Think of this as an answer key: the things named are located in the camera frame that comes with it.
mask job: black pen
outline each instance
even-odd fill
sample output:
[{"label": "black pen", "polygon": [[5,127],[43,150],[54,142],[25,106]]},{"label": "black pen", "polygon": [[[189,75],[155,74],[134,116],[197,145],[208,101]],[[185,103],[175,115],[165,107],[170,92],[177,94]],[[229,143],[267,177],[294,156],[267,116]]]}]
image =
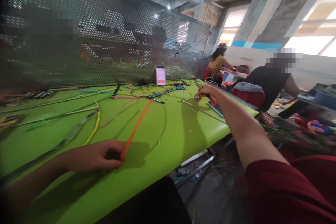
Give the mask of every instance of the black pen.
[{"label": "black pen", "polygon": [[156,99],[154,99],[154,98],[152,98],[152,97],[150,97],[150,96],[145,96],[145,97],[146,97],[146,98],[148,98],[148,99],[153,99],[153,100],[155,100],[155,101],[157,101],[157,102],[160,102],[160,103],[164,104],[164,102],[163,102],[163,101],[156,100]]}]

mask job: hand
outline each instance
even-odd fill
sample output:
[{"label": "hand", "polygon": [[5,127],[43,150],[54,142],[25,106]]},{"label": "hand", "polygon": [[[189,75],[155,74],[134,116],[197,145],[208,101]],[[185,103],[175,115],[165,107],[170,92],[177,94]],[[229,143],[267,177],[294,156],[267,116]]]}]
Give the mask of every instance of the hand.
[{"label": "hand", "polygon": [[202,85],[202,89],[198,92],[198,94],[210,94],[212,95],[214,91],[217,90],[215,87],[210,86],[209,84]]},{"label": "hand", "polygon": [[108,160],[104,158],[109,150],[121,153],[124,150],[124,144],[121,141],[109,139],[68,150],[58,155],[56,159],[63,168],[73,172],[96,169],[106,171],[119,168],[121,166],[119,160]]}]

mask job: woman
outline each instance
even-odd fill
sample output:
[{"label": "woman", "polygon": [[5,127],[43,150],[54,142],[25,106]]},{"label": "woman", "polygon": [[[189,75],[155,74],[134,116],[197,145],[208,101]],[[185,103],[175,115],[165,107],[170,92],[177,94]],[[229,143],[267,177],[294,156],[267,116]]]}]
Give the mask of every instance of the woman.
[{"label": "woman", "polygon": [[286,53],[278,53],[274,58],[270,58],[270,61],[265,66],[257,67],[245,80],[240,79],[232,87],[234,88],[238,82],[247,82],[262,87],[265,101],[260,109],[266,112],[282,89],[292,96],[297,96],[300,93],[293,76],[286,72],[292,61],[293,59]]},{"label": "woman", "polygon": [[219,44],[216,51],[211,56],[211,60],[208,65],[209,74],[207,77],[211,77],[217,83],[218,87],[221,86],[223,78],[218,77],[219,71],[222,67],[232,69],[233,66],[224,58],[224,53],[228,49],[225,43]]}]

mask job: orange pipe cleaner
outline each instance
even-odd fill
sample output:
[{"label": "orange pipe cleaner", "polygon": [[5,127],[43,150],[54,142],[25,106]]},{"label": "orange pipe cleaner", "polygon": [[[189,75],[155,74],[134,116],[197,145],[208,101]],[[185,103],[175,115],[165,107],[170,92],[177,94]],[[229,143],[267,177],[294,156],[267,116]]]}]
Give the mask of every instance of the orange pipe cleaner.
[{"label": "orange pipe cleaner", "polygon": [[131,134],[131,136],[129,137],[129,139],[128,139],[126,145],[125,145],[125,149],[124,149],[124,151],[123,151],[122,154],[121,154],[121,158],[120,158],[121,163],[123,163],[123,162],[125,161],[125,157],[126,157],[126,155],[127,155],[128,149],[129,149],[130,146],[131,146],[131,143],[132,143],[132,141],[133,141],[134,135],[135,135],[135,133],[137,132],[137,129],[139,128],[139,125],[140,125],[140,123],[141,123],[143,117],[145,116],[145,114],[146,114],[146,112],[147,112],[149,106],[152,104],[152,102],[153,102],[153,100],[151,100],[151,101],[148,103],[147,107],[146,107],[145,110],[142,112],[142,114],[141,114],[141,116],[140,116],[138,122],[136,123],[136,126],[134,127],[134,129],[133,129],[133,131],[132,131],[132,134]]}]

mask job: pink pipe cleaner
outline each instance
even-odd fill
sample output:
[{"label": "pink pipe cleaner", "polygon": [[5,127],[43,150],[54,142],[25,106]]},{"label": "pink pipe cleaner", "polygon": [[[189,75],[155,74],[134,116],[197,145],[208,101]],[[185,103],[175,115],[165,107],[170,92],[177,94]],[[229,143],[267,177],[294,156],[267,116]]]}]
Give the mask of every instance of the pink pipe cleaner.
[{"label": "pink pipe cleaner", "polygon": [[106,123],[104,123],[100,128],[104,128],[110,121],[112,121],[114,118],[116,118],[117,115],[119,115],[119,114],[121,113],[121,111],[123,111],[123,110],[126,108],[126,106],[129,104],[129,102],[130,102],[131,100],[138,99],[138,98],[139,98],[139,95],[140,95],[140,92],[139,92],[138,96],[135,97],[135,98],[114,97],[114,96],[112,96],[112,98],[114,98],[114,99],[125,99],[125,98],[126,98],[126,99],[128,99],[128,101],[127,101],[126,105],[125,105],[121,110],[119,110],[119,112],[118,112],[114,117],[112,117],[110,120],[108,120]]}]

